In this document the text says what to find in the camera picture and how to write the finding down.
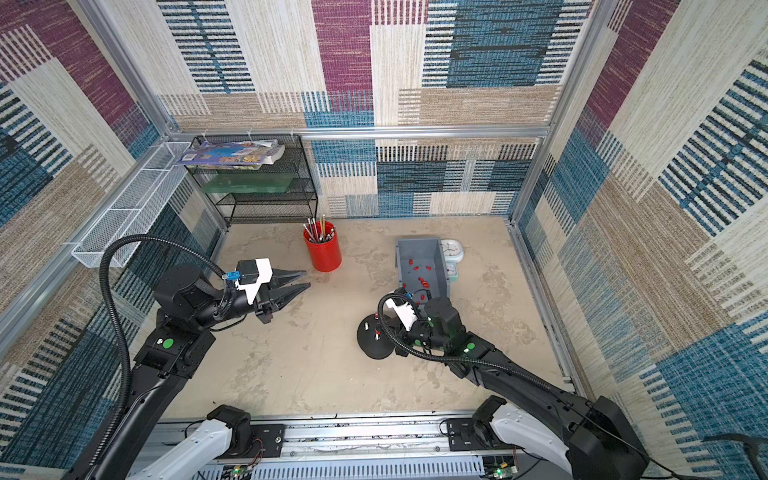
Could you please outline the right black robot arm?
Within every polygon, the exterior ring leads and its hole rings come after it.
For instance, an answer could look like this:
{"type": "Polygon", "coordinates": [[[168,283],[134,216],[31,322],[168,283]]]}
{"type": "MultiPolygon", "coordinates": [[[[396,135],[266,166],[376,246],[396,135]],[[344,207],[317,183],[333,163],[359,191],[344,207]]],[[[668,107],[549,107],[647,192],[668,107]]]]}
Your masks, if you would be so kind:
{"type": "Polygon", "coordinates": [[[491,391],[475,413],[487,443],[521,447],[575,479],[639,479],[650,459],[621,408],[611,399],[570,393],[524,369],[491,342],[466,329],[447,298],[434,298],[410,328],[384,314],[387,302],[417,306],[401,293],[377,306],[379,329],[406,354],[446,365],[459,378],[491,391]]]}

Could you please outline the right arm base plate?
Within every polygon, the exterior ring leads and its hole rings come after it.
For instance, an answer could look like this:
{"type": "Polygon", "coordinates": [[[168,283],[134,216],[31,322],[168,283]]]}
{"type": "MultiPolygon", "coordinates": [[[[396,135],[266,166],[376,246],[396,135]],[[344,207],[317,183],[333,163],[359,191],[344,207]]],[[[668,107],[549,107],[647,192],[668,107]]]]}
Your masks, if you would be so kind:
{"type": "Polygon", "coordinates": [[[438,429],[448,439],[452,452],[511,451],[518,445],[503,443],[490,431],[475,426],[471,417],[452,417],[440,422],[438,429]]]}

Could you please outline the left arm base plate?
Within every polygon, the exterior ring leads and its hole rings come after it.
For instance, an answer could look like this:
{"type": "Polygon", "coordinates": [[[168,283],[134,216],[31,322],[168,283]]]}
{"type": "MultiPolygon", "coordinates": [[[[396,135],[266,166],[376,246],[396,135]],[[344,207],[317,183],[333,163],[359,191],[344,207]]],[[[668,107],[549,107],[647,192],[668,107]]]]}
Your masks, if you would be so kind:
{"type": "Polygon", "coordinates": [[[229,448],[216,460],[278,458],[282,453],[285,424],[255,424],[246,431],[236,427],[229,448]]]}

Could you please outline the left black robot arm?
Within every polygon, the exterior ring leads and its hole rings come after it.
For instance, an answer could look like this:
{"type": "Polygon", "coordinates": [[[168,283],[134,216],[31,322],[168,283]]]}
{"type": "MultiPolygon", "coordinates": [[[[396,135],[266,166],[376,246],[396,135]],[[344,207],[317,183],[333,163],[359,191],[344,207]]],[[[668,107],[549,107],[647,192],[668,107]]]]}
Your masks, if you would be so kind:
{"type": "Polygon", "coordinates": [[[68,479],[125,479],[168,406],[192,379],[225,322],[250,314],[267,324],[308,289],[302,270],[245,260],[214,287],[201,267],[169,268],[154,289],[156,326],[122,381],[119,404],[66,473],[68,479]]]}

